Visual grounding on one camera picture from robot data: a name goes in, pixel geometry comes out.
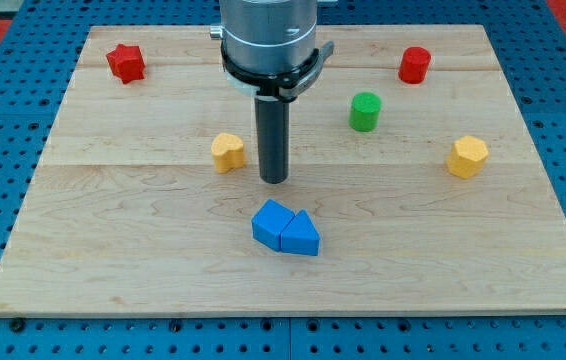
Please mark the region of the black clamp mount ring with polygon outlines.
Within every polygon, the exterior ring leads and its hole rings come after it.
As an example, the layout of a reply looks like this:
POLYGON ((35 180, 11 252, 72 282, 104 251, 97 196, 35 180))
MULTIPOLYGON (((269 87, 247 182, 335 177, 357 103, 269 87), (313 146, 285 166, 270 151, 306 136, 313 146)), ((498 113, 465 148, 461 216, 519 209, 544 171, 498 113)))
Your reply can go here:
POLYGON ((292 70, 278 74, 254 73, 240 68, 221 46, 223 70, 239 92, 262 101, 294 102, 318 80, 325 61, 332 56, 334 42, 314 48, 310 56, 292 70))

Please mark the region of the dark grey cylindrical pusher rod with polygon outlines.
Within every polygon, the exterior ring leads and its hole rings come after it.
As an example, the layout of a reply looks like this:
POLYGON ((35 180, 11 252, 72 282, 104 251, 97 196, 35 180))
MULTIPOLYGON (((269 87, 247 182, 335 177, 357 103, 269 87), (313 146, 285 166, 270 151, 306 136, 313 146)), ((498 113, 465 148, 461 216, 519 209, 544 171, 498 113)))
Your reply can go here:
POLYGON ((254 100, 260 178, 278 184, 288 177, 289 105, 254 100))

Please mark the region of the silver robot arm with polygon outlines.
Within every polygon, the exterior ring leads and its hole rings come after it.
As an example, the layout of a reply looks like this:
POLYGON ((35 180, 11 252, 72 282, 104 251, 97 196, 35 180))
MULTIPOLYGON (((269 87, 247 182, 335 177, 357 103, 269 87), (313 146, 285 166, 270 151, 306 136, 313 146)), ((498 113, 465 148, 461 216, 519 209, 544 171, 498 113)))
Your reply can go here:
POLYGON ((261 180, 289 173, 289 106, 319 79, 334 43, 316 45, 316 0, 220 0, 220 42, 227 80, 254 100, 261 180))

